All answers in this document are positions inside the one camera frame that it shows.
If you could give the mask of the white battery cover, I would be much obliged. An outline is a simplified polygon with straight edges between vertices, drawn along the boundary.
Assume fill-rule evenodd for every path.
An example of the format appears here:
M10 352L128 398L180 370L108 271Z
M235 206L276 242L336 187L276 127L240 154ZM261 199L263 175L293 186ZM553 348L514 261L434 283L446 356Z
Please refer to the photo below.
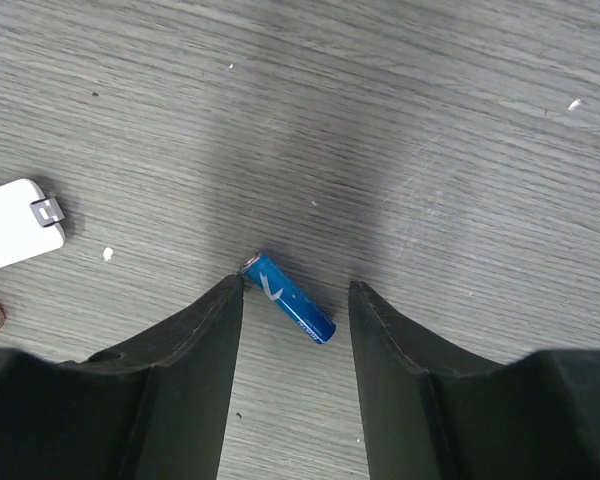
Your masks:
M57 250L64 245L64 219L56 199L32 180L0 186L0 268Z

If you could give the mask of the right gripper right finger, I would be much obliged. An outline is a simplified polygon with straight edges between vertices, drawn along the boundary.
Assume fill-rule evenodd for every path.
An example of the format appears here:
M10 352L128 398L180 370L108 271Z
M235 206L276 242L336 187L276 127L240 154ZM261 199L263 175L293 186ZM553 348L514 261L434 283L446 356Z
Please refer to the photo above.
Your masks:
M352 282L348 312L374 479L600 479L600 350L482 358Z

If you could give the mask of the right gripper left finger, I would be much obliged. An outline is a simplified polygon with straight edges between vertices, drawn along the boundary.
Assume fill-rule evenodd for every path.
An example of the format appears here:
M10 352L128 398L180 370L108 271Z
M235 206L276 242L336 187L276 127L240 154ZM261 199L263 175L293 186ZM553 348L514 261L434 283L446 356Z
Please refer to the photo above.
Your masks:
M213 479L243 317L225 277L83 362L0 348L0 479Z

